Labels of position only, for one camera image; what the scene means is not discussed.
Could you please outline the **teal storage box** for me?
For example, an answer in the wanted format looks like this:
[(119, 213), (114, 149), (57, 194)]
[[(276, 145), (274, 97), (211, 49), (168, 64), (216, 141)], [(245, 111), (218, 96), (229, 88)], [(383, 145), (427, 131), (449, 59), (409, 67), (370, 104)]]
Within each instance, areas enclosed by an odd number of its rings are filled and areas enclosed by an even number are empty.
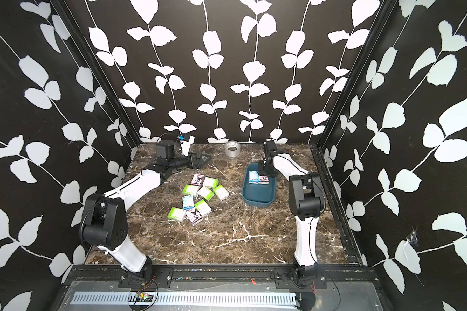
[(258, 163), (256, 162), (247, 166), (241, 195), (248, 206), (267, 208), (275, 199), (277, 179), (276, 177), (268, 177), (269, 183), (267, 185), (249, 183), (249, 172), (257, 169)]

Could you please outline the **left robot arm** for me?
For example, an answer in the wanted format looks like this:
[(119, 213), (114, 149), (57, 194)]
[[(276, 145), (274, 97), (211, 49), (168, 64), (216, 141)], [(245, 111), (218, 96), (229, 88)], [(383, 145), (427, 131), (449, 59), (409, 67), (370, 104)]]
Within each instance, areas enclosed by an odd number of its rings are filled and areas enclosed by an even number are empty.
[(83, 246), (95, 246), (108, 252), (124, 270), (150, 274), (152, 261), (128, 235), (127, 211), (148, 192), (162, 185), (182, 168), (202, 168), (212, 156), (190, 153), (175, 158), (156, 158), (137, 176), (105, 194), (91, 194), (86, 199), (79, 228)]

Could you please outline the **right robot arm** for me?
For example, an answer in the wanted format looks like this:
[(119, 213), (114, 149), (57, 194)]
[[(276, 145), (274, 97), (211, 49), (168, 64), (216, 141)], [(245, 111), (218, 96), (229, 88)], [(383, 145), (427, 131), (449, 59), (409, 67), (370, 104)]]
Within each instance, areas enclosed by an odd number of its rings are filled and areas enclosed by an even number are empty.
[(289, 182), (288, 204), (297, 224), (295, 269), (299, 277), (317, 274), (317, 225), (325, 210), (325, 199), (318, 173), (302, 168), (293, 158), (275, 149), (264, 151), (261, 164), (264, 175), (282, 174)]

